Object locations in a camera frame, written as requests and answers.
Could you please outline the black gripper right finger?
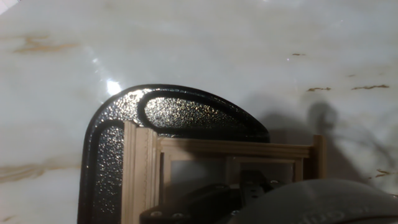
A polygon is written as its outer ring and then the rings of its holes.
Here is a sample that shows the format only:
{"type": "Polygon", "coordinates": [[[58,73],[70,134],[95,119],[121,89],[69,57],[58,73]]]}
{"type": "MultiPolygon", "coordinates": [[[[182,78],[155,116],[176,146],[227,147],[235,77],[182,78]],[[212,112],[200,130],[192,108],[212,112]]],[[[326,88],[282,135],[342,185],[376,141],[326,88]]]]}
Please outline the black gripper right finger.
{"type": "Polygon", "coordinates": [[[264,194],[280,187],[280,181],[267,179],[259,170],[242,170],[239,189],[242,204],[251,204],[264,194]]]}

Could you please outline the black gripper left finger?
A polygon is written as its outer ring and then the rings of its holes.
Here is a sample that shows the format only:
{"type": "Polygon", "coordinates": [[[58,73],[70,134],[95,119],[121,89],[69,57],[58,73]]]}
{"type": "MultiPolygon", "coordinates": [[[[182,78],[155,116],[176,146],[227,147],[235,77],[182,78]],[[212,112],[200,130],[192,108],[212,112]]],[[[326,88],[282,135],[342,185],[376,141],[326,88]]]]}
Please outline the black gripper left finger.
{"type": "Polygon", "coordinates": [[[140,224],[227,224],[242,208],[241,191],[212,184],[142,212],[140,224]]]}

